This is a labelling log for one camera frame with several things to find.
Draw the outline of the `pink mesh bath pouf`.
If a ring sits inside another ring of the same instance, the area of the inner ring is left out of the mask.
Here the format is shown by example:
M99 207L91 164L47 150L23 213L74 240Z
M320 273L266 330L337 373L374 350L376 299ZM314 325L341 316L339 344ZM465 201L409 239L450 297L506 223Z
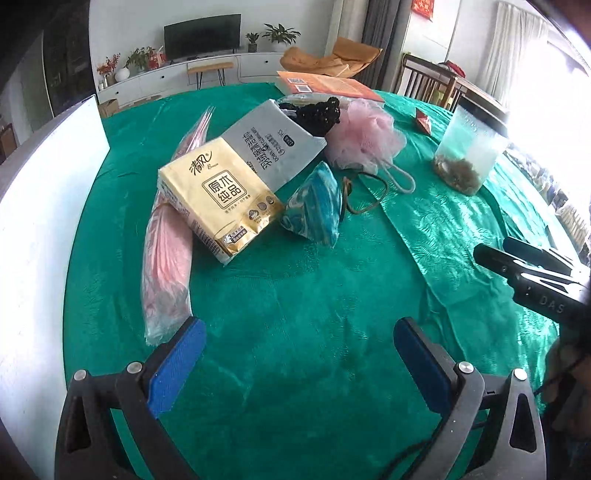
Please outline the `pink mesh bath pouf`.
M407 146L406 136L394 128L394 118L375 102L346 102L339 123L332 126L325 141L325 157L332 167L376 176L384 173L400 192L415 192L415 178L394 162Z

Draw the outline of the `blue patterned triangular pouch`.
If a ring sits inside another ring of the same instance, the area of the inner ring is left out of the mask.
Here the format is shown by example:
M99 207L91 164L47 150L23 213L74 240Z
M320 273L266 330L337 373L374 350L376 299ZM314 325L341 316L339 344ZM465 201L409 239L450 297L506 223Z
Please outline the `blue patterned triangular pouch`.
M331 248L339 239L342 189L321 161L288 199L280 225L291 233Z

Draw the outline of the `pink face mask pack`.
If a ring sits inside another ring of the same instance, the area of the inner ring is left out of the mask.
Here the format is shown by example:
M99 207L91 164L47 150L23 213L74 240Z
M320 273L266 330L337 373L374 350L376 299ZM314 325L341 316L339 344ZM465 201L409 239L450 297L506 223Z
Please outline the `pink face mask pack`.
M146 227L140 297L144 337L150 346L169 340L190 317L193 232L157 191Z

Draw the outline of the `yellow tissue pack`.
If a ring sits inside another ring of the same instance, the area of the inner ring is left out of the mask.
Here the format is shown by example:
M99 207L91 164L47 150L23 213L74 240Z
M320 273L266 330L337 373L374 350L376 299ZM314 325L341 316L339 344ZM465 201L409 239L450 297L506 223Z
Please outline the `yellow tissue pack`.
M221 137L158 170L158 189L226 265L283 214L283 203Z

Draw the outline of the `clear jar black lid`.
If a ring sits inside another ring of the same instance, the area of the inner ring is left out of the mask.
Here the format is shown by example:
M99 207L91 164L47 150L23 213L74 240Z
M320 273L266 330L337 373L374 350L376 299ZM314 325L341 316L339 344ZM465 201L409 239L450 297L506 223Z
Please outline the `clear jar black lid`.
M489 109L463 97L434 155L434 170L448 186L473 196L508 145L505 123Z

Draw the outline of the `black crochet fabric item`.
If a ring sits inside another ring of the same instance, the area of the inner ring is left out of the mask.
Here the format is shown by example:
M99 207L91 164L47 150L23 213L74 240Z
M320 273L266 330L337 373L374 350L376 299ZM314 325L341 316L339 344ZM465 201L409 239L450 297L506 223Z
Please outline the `black crochet fabric item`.
M315 137L325 137L341 121L341 103L337 97L327 101L297 106L281 102L280 110L298 126Z

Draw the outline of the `grey wipes pack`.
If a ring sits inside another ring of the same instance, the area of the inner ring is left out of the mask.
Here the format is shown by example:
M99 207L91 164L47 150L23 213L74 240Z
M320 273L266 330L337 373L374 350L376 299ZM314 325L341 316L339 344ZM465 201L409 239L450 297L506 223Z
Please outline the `grey wipes pack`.
M271 191L279 191L301 173L327 143L298 126L266 100L225 130L224 141Z

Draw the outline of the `orange book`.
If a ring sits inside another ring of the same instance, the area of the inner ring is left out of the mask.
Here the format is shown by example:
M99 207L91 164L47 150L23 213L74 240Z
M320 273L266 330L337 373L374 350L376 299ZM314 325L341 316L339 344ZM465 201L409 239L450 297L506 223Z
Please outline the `orange book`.
M325 94L384 103L374 90L352 78L277 71L276 87L285 95Z

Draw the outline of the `large green potted plant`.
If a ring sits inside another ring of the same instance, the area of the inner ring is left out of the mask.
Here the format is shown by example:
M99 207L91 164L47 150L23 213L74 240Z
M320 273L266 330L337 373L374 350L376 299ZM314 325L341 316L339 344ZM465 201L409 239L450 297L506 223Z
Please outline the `large green potted plant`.
M271 48L276 52L286 51L287 48L296 45L301 32L293 27L284 27L283 24L276 25L264 23L263 38L270 42Z

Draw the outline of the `cardboard box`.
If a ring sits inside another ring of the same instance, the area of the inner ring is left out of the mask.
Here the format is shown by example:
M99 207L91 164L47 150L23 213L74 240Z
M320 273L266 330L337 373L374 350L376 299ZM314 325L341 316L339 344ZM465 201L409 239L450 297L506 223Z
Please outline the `cardboard box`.
M110 99L98 104L99 115L102 119L109 118L119 112L117 99Z

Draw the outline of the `black television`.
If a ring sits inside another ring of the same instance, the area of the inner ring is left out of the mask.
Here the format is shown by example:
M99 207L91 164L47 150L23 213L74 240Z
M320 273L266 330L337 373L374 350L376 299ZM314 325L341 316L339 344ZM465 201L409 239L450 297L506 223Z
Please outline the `black television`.
M217 15L166 25L164 52L169 61L238 49L242 16Z

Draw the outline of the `red flowers white vase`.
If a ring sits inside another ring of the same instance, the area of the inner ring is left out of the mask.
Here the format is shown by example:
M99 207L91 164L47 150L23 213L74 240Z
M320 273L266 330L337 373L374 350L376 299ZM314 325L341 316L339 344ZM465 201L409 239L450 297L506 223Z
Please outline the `red flowers white vase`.
M130 77L130 70L126 62L119 65L120 54L116 53L106 57L105 61L96 67L98 75L102 79L104 88L113 86L115 83L127 80Z

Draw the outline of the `green plant red flowers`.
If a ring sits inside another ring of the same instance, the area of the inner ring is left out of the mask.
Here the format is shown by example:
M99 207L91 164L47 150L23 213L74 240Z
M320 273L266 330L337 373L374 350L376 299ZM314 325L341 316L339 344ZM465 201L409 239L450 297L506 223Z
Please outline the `green plant red flowers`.
M166 62L166 57L162 49L153 47L136 48L127 58L125 67L136 72L142 73L155 70L162 67Z

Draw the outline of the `dark wooden bookshelf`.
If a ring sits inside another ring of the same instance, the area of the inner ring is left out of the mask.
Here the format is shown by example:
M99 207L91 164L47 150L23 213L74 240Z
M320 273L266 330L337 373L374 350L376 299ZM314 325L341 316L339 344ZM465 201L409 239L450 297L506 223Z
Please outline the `dark wooden bookshelf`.
M45 82L54 116L95 93L89 51L89 7L89 1L61 6L43 32Z

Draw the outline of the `red wall decoration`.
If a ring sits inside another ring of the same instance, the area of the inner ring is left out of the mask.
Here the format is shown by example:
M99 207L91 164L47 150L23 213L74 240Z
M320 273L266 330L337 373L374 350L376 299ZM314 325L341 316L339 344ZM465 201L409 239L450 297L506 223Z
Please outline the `red wall decoration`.
M435 0L413 0L412 11L424 19L432 20L435 10Z

